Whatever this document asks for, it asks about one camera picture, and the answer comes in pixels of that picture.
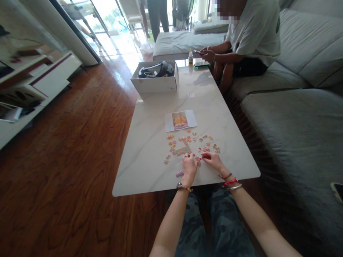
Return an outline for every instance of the marble tabletop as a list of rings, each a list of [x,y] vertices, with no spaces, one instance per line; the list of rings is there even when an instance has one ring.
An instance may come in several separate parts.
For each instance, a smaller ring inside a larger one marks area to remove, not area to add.
[[[171,112],[193,110],[198,126],[166,133],[164,115]],[[170,154],[167,135],[174,134],[175,149],[184,147],[179,137],[196,132],[197,141],[189,143],[192,152],[200,156],[198,148],[210,142],[220,147],[224,165],[237,179],[260,176],[260,171],[233,119],[213,77],[208,69],[179,67],[177,92],[141,94],[137,100],[128,137],[113,186],[113,196],[133,195],[173,189],[182,177],[176,173],[182,169],[182,156]],[[199,138],[203,135],[213,137]],[[202,161],[192,186],[222,182],[217,171]]]

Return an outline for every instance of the bracelet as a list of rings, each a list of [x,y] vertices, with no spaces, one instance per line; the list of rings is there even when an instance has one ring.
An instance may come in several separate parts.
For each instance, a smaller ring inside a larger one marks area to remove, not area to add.
[[[233,181],[229,181],[229,182],[225,182],[223,184],[223,187],[227,186],[227,185],[230,185],[230,184],[233,184],[234,182],[238,182],[237,178],[235,178]]]
[[[236,187],[227,187],[226,188],[226,191],[229,191],[229,190],[235,190],[235,189],[238,189],[242,186],[242,184],[239,184],[239,186],[236,186]]]
[[[226,179],[226,178],[228,178],[228,177],[230,177],[232,175],[232,173],[230,173],[229,175],[227,175],[225,178],[223,178],[222,176],[220,176],[220,175],[218,175],[220,178],[222,178],[222,179]]]
[[[176,186],[177,189],[186,189],[188,192],[193,192],[193,188],[188,188],[184,185],[182,185],[181,182],[178,183],[178,185]]]

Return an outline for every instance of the camouflage pants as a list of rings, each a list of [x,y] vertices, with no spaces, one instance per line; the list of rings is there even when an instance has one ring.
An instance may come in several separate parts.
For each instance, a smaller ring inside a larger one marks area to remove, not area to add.
[[[233,196],[219,189],[207,204],[211,212],[212,249],[207,244],[198,199],[190,193],[175,256],[257,256]]]

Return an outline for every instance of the small bottle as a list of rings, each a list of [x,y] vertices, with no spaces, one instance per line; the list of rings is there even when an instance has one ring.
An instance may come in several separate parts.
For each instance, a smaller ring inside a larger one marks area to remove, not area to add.
[[[193,53],[192,53],[192,50],[189,50],[188,65],[189,66],[193,66]]]

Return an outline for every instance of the speaker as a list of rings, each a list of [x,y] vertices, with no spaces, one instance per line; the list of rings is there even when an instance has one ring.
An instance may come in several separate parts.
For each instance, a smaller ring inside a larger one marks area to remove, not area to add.
[[[25,83],[19,83],[17,85],[2,89],[0,94],[24,106],[27,106],[33,101],[42,102],[46,99],[46,96],[40,91]]]

